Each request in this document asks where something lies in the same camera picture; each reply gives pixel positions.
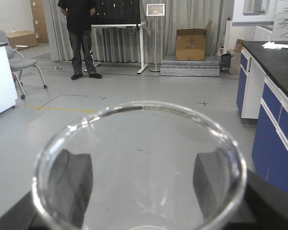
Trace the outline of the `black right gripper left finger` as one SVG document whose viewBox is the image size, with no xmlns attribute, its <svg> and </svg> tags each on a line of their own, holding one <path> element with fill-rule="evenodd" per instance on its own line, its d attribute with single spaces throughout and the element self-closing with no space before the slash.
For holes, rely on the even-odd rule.
<svg viewBox="0 0 288 230">
<path fill-rule="evenodd" d="M 92 188 L 91 155 L 63 149 L 54 160 L 48 179 L 47 200 L 52 214 L 81 229 Z"/>
</svg>

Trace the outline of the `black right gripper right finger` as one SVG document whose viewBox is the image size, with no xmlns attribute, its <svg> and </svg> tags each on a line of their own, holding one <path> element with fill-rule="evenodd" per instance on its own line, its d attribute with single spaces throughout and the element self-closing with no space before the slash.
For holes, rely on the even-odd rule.
<svg viewBox="0 0 288 230">
<path fill-rule="evenodd" d="M 198 153 L 193 170 L 193 188 L 204 219 L 211 219 L 228 203 L 228 159 L 221 148 Z"/>
</svg>

